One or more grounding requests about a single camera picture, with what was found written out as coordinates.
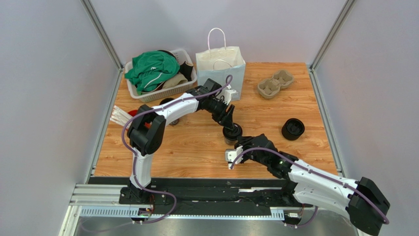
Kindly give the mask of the single black coffee cup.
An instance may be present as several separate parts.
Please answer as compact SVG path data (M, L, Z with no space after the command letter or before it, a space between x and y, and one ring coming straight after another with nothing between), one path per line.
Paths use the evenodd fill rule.
M232 139L232 138L229 138L229 137L224 137L224 141L225 141L225 143L227 145L233 146L237 142L237 139Z

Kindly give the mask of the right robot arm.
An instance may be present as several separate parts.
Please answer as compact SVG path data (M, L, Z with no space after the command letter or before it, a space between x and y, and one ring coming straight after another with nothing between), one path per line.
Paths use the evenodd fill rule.
M377 236L382 226L389 224L390 203L373 180L355 180L320 170L279 151L264 134L240 136L234 148L225 152L225 158L230 169L247 160L264 165L274 177L290 184L284 190L298 203L344 216L368 235Z

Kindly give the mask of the white paper bag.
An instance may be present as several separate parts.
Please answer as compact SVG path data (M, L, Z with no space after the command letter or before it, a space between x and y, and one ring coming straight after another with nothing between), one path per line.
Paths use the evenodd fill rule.
M246 62L241 55L240 47L227 46L225 35L222 47L211 48L210 35L214 30L222 31L220 28L211 29L207 37L208 49L195 54L197 83L202 86L207 79L212 79L223 86L229 80L227 76L232 75L230 86L236 91L232 100L238 101L242 95Z

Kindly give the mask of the black cup lid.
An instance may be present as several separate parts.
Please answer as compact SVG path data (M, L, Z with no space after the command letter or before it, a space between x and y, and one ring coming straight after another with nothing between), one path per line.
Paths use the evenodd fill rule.
M233 129L232 130L228 129L227 127L224 127L222 129L222 133L223 133L225 138L230 139L230 140L236 140L237 136L242 136L243 129L237 123L233 123Z

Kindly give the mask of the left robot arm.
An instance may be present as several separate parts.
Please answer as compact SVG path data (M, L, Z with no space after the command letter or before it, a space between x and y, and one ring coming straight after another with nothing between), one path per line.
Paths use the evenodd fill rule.
M151 183L151 163L154 153L160 148L165 128L175 120L205 110L211 113L212 119L227 132L235 133L233 123L234 105L230 104L227 95L222 91L232 82L233 76L226 77L226 84L221 86L212 79L204 85L188 90L181 97L163 105L149 107L142 105L123 127L121 138L126 148L133 153L133 169L128 187L139 194Z

